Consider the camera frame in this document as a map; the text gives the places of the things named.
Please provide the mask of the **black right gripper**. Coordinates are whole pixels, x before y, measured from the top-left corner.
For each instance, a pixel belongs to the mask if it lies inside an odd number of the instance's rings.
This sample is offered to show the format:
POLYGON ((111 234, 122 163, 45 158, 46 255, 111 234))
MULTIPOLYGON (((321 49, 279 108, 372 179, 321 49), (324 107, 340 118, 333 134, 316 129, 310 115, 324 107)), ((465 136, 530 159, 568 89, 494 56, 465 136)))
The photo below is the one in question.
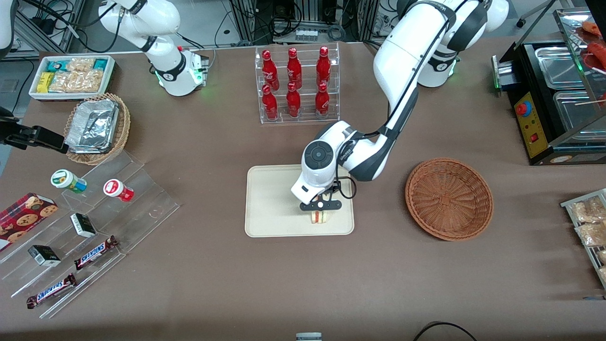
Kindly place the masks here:
POLYGON ((27 128, 18 123, 18 119, 6 108, 0 108, 0 142, 15 148, 27 148, 24 142, 32 147, 43 147, 66 154, 69 146, 65 138, 52 130, 41 126, 27 128))

